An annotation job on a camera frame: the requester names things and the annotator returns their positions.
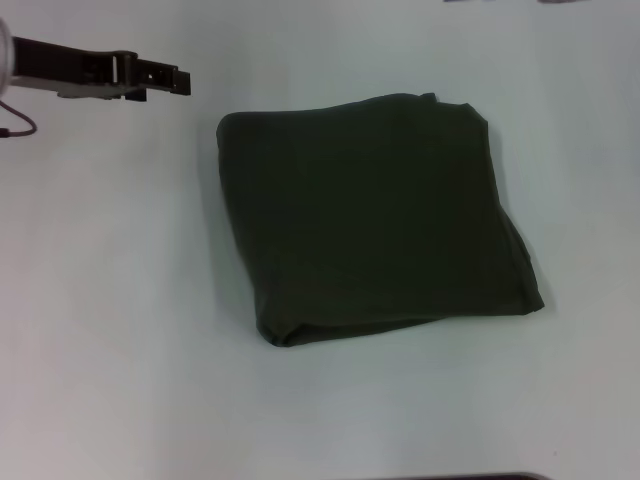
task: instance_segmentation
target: table surface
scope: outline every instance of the table surface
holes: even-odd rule
[[[41,131],[0,141],[0,477],[637,478],[639,9],[7,0],[15,35],[177,64],[193,96],[3,98]],[[547,307],[271,347],[217,123],[396,92],[490,122]]]

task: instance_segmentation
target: dark green cloth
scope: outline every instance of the dark green cloth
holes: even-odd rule
[[[471,106],[397,94],[235,113],[217,137],[258,329],[273,345],[543,307]]]

